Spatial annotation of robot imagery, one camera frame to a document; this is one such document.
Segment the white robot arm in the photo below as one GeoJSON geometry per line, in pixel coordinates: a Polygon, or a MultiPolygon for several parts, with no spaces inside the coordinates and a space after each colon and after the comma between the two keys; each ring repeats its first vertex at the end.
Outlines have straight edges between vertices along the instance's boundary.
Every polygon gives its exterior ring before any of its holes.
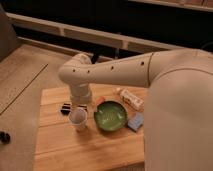
{"type": "Polygon", "coordinates": [[[59,69],[74,104],[91,83],[143,87],[145,171],[213,171],[213,53],[151,52],[93,64],[78,54],[59,69]]]}

